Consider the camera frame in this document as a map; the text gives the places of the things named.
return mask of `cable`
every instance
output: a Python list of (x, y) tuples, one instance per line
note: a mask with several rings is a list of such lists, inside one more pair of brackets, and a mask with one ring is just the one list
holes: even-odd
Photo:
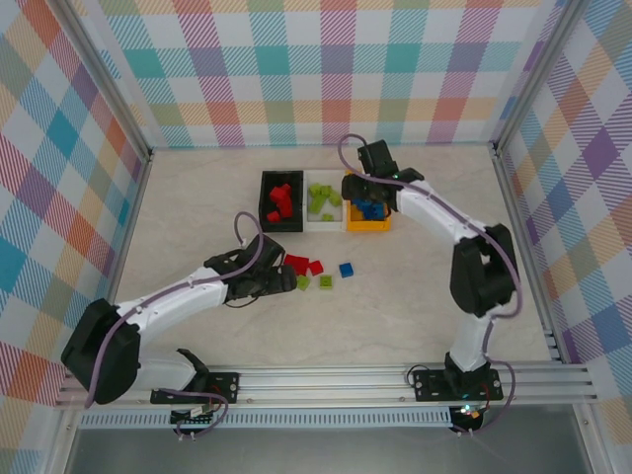
[(247, 303), (244, 303), (244, 304), (242, 304), (240, 306), (233, 306), (232, 304), (228, 304), (228, 303), (224, 303), (224, 306), (226, 306), (227, 308), (232, 308), (232, 309), (241, 309), (241, 308), (245, 308), (246, 306), (250, 306), (251, 304), (253, 304), (258, 299), (259, 299), (259, 296), (251, 299)]
[(415, 370), (415, 367), (423, 367), (425, 370), (430, 370), (426, 365), (423, 365), (422, 363), (416, 363), (415, 365), (413, 365), (411, 368), (408, 369), (408, 372), (406, 372), (406, 376), (404, 377), (404, 380), (406, 380), (406, 383), (408, 383), (413, 388), (415, 388), (415, 384), (411, 383), (411, 372)]
[(238, 275), (244, 273), (245, 271), (250, 269), (253, 265), (255, 265), (255, 263), (259, 260), (259, 257), (261, 257), (262, 251), (264, 250), (264, 231), (261, 228), (261, 224), (259, 223), (259, 220), (257, 220), (257, 218), (253, 214), (251, 214), (250, 212), (243, 211), (243, 210), (240, 212), (237, 212), (237, 215), (235, 215), (235, 219), (233, 221), (233, 229), (235, 231), (235, 235), (237, 236), (237, 240), (239, 240), (240, 245), (242, 245), (244, 242), (244, 239), (241, 238), (241, 234), (239, 233), (239, 228), (238, 228), (239, 218), (241, 216), (248, 217), (257, 226), (259, 243), (257, 245), (257, 251), (255, 252), (255, 255), (253, 255), (253, 258), (250, 259), (250, 261), (246, 265), (244, 265), (241, 269), (237, 269), (233, 272), (229, 272), (228, 274), (211, 276), (209, 278), (195, 279), (191, 283), (188, 283), (186, 281), (186, 282), (175, 284), (173, 286), (169, 286), (163, 289), (162, 291), (159, 291), (158, 293), (145, 299), (138, 306), (131, 308), (124, 315), (122, 315), (120, 319), (118, 319), (118, 321), (116, 321), (114, 325), (111, 327), (111, 329), (108, 331), (103, 341), (101, 342), (101, 346), (99, 347), (97, 358), (95, 358), (95, 365), (92, 369), (92, 378), (90, 379), (90, 388), (88, 390), (88, 398), (86, 399), (86, 403), (84, 405), (86, 409), (90, 408), (95, 400), (95, 392), (97, 391), (97, 383), (99, 382), (99, 375), (101, 373), (101, 365), (103, 363), (103, 358), (106, 353), (106, 349), (108, 348), (108, 344), (114, 337), (119, 327), (122, 326), (124, 322), (127, 321), (132, 315), (137, 314), (138, 307), (146, 308), (151, 303), (158, 301), (160, 298), (167, 296), (175, 291), (178, 291), (179, 289), (193, 287), (199, 284), (215, 283), (217, 281), (222, 281), (223, 279), (237, 277)]
[(491, 236), (489, 236), (483, 229), (479, 229), (477, 226), (472, 224), (465, 217), (463, 217), (458, 211), (453, 209), (451, 205), (449, 205), (447, 202), (445, 202), (443, 199), (441, 199), (437, 195), (433, 195), (433, 194), (429, 193), (428, 191), (424, 190), (423, 188), (420, 188), (419, 186), (411, 185), (410, 183), (404, 183), (404, 182), (401, 182), (401, 181), (389, 180), (389, 179), (385, 179), (385, 178), (375, 178), (375, 177), (366, 175), (365, 173), (361, 173), (360, 171), (358, 171), (356, 168), (354, 168), (347, 161), (347, 159), (345, 158), (345, 155), (343, 154), (343, 143), (348, 138), (355, 138), (355, 139), (361, 141), (362, 144), (365, 147), (368, 145), (368, 143), (366, 142), (364, 137), (362, 137), (361, 135), (358, 135), (356, 133), (347, 133), (347, 134), (343, 135), (341, 137), (341, 139), (338, 141), (338, 157), (340, 158), (340, 161), (343, 163), (343, 165), (345, 165), (345, 167), (349, 171), (351, 171), (356, 176), (359, 176), (359, 177), (361, 177), (361, 178), (363, 178), (363, 179), (365, 179), (367, 181), (372, 181), (374, 183), (380, 183), (380, 184), (383, 184), (383, 185), (391, 185), (391, 186), (398, 186), (398, 187), (402, 187), (402, 188), (407, 188), (409, 190), (415, 191), (416, 193), (419, 193), (420, 195), (432, 200), (434, 203), (439, 205), (443, 210), (445, 210), (447, 213), (449, 213), (452, 217), (454, 217), (458, 222), (460, 222), (461, 224), (465, 225), (468, 229), (476, 232), (483, 239), (485, 239), (485, 242), (487, 242), (489, 245), (491, 245), (492, 248), (501, 256), (501, 259), (503, 260), (503, 263), (505, 264), (505, 267), (507, 268), (508, 272), (510, 273), (510, 276), (512, 277), (512, 282), (513, 282), (513, 286), (515, 287), (515, 293), (516, 293), (515, 309), (513, 311), (509, 312), (509, 313), (506, 313), (506, 314), (492, 314), (492, 317), (490, 318), (490, 324), (488, 325), (486, 333), (485, 333), (485, 337), (483, 338), (482, 351), (483, 351), (483, 357), (485, 358), (485, 360), (487, 362), (489, 362), (489, 363), (504, 365), (507, 368), (507, 370), (509, 371), (510, 376), (512, 377), (512, 385), (511, 385), (511, 389), (510, 389), (510, 394), (507, 397), (507, 402), (505, 402), (505, 405), (503, 405), (503, 408), (501, 409), (499, 414), (494, 418), (494, 420), (492, 420), (490, 423), (488, 423), (485, 427), (483, 427), (480, 430), (478, 430), (478, 432), (480, 432), (481, 430), (484, 430), (484, 429), (488, 429), (490, 426), (492, 426), (494, 423), (496, 423), (498, 421), (498, 419), (504, 414), (504, 412), (509, 408), (510, 404), (512, 403), (512, 400), (514, 399), (514, 394), (515, 394), (515, 371), (514, 371), (514, 368), (508, 362), (505, 362), (504, 360), (492, 359), (487, 354), (487, 348), (489, 346), (490, 336), (492, 335), (492, 330), (494, 328), (494, 321), (495, 321), (495, 319), (497, 319), (497, 318), (500, 318), (500, 319), (512, 319), (515, 316), (517, 316), (520, 313), (520, 311), (522, 310), (522, 305), (523, 305), (522, 288), (520, 286), (520, 279), (519, 279), (519, 277), (517, 275), (517, 271), (516, 271), (516, 269), (514, 267), (514, 264), (512, 263), (512, 259), (510, 259), (510, 256), (507, 255), (507, 253), (505, 252), (505, 250), (503, 250), (503, 248), (500, 246), (500, 244), (498, 242), (496, 242)]
[(222, 406), (224, 407), (224, 409), (221, 412), (221, 415), (217, 418), (217, 420), (215, 420), (213, 423), (211, 423), (208, 427), (204, 428), (198, 434), (191, 433), (189, 436), (185, 436), (185, 434), (180, 431), (180, 426), (183, 424), (184, 421), (180, 420), (179, 422), (177, 422), (176, 423), (176, 433), (180, 437), (180, 440), (182, 440), (182, 439), (190, 439), (191, 441), (195, 441), (196, 437), (202, 437), (202, 436), (208, 434), (213, 428), (215, 428), (217, 425), (219, 425), (224, 418), (226, 418), (226, 414), (228, 413), (228, 400), (226, 400), (223, 396), (221, 396), (221, 395), (219, 395), (217, 393), (183, 392), (181, 390), (171, 390), (169, 388), (161, 388), (160, 390), (165, 392), (165, 393), (169, 393), (170, 395), (181, 395), (181, 396), (186, 396), (186, 397), (208, 397), (208, 399), (209, 399), (208, 401), (209, 401), (211, 406), (212, 406), (212, 403), (213, 403), (213, 399), (215, 399), (215, 400), (219, 400), (221, 402)]

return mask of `plaid wall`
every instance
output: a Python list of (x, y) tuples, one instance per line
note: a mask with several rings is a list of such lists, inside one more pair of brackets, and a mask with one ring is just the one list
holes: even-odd
[(0, 473), (34, 472), (141, 162), (44, 0), (0, 2)]
[(350, 130), (390, 143), (486, 142), (509, 97), (511, 87), (495, 112), (503, 86), (523, 69), (515, 59), (537, 40), (531, 21), (553, 5), (73, 3), (148, 140), (170, 147), (334, 143)]
[(632, 472), (632, 1), (593, 0), (506, 164), (556, 324)]
[(564, 10), (564, 6), (567, 3), (568, 3), (568, 0), (556, 0), (555, 6), (553, 7), (553, 10), (551, 10), (551, 13), (549, 13), (548, 18), (546, 19), (546, 23), (544, 24), (544, 28), (542, 28), (542, 31), (540, 32), (540, 35), (538, 36), (537, 41), (535, 42), (535, 46), (531, 50), (531, 54), (529, 55), (529, 58), (526, 60), (526, 62), (522, 66), (522, 70), (520, 71), (517, 81), (515, 81), (515, 83), (513, 84), (512, 94), (510, 95), (509, 99), (505, 103), (505, 107), (503, 108), (501, 117), (496, 123), (496, 127), (494, 128), (494, 133), (492, 133), (492, 140), (494, 141), (498, 140), (501, 134), (501, 131), (503, 130), (503, 127), (505, 126), (507, 118), (510, 116), (510, 113), (514, 109), (515, 101), (517, 101), (517, 98), (522, 93), (522, 90), (524, 89), (526, 82), (531, 76), (531, 71), (533, 70), (533, 66), (535, 65), (537, 60), (540, 58), (542, 51), (544, 51), (544, 45), (546, 44), (547, 41), (549, 41), (549, 38), (551, 38), (551, 34), (553, 33), (553, 30), (555, 29), (555, 26), (558, 20), (560, 19), (560, 15), (562, 14), (562, 11)]

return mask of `gray floor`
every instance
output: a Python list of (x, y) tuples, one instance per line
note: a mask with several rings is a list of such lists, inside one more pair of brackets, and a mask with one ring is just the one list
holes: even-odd
[(513, 407), (473, 439), (449, 435), (445, 429), (224, 429), (178, 442), (163, 430), (80, 431), (67, 474), (591, 472), (570, 407)]

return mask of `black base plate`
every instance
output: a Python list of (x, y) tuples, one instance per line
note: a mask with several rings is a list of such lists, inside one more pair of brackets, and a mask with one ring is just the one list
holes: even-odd
[[(487, 385), (490, 400), (503, 400), (503, 387), (500, 384), (498, 387), (494, 386), (494, 382), (500, 382), (498, 371), (490, 369), (488, 373), (487, 380), (481, 383)], [(421, 387), (417, 387), (418, 382), (421, 382)], [(484, 402), (487, 400), (487, 394), (482, 386), (475, 387), (463, 397), (455, 395), (443, 376), (443, 370), (414, 370), (412, 383), (415, 385), (415, 399), (418, 402), (460, 402), (464, 400)]]
[[(205, 391), (221, 395), (228, 400), (229, 405), (237, 403), (237, 394), (239, 392), (239, 373), (211, 372), (208, 375), (208, 383), (206, 384)], [(158, 389), (151, 391), (149, 403), (152, 405), (194, 405), (208, 403), (208, 398), (169, 395)]]

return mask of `black tray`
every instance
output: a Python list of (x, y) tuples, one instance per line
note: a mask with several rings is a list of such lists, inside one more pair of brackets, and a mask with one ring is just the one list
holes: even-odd
[[(292, 188), (292, 217), (281, 222), (268, 222), (267, 215), (278, 210), (270, 200), (270, 191), (275, 186), (289, 184)], [(261, 175), (261, 193), (259, 195), (259, 222), (264, 232), (302, 232), (303, 231), (303, 172), (302, 171), (264, 171)]]

